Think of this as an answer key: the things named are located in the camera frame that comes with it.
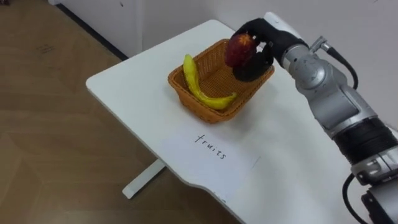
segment red apple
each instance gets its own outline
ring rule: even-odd
[[[225,64],[229,67],[242,67],[256,52],[256,43],[249,34],[236,35],[228,42]]]

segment orange basket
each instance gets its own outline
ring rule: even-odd
[[[233,118],[252,98],[257,90],[274,73],[274,66],[253,82],[241,82],[235,79],[232,68],[224,63],[224,55],[228,39],[220,40],[196,57],[199,86],[209,97],[225,97],[232,93],[238,96],[223,110],[214,110],[196,99],[188,89],[182,65],[169,75],[169,84],[175,89],[182,105],[207,123],[217,123]]]

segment banana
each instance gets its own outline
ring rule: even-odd
[[[202,103],[215,110],[225,109],[236,98],[236,93],[222,98],[211,98],[206,96],[199,87],[198,69],[191,55],[185,55],[183,71],[188,88],[192,94]]]

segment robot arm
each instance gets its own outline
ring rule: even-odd
[[[291,74],[315,119],[351,163],[353,175],[362,185],[372,186],[362,201],[373,222],[398,224],[398,140],[355,90],[356,86],[348,86],[344,73],[320,59],[317,50],[323,49],[351,73],[355,71],[323,37],[309,47],[274,14],[267,13],[265,18],[247,22],[234,35],[248,33],[257,43],[266,43],[264,59],[273,56]],[[252,75],[257,61],[258,57],[246,67],[234,68],[239,74],[236,77]]]

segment wooden floor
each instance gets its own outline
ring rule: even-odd
[[[0,223],[236,223],[206,192],[163,172],[85,88],[119,59],[44,0],[0,6]]]

